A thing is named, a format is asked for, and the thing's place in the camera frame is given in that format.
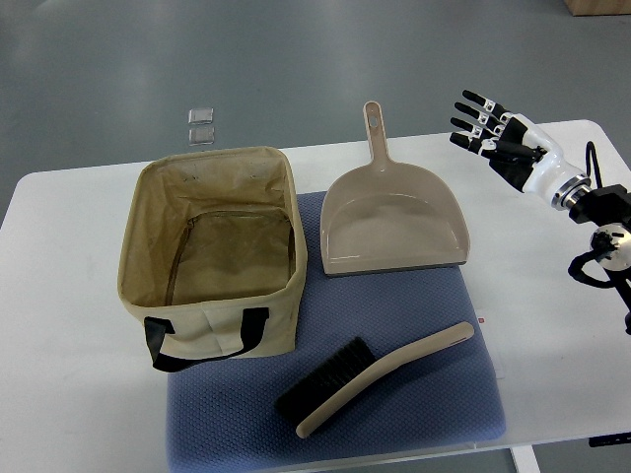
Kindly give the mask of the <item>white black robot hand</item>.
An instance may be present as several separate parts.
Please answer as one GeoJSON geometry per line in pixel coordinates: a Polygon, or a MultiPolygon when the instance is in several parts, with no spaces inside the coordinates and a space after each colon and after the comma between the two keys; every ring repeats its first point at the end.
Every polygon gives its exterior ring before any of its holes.
{"type": "Polygon", "coordinates": [[[569,164],[561,146],[521,113],[465,90],[466,102],[455,108],[470,122],[454,117],[450,141],[488,161],[489,167],[522,193],[536,194],[560,206],[570,190],[591,184],[588,175],[569,164]]]}

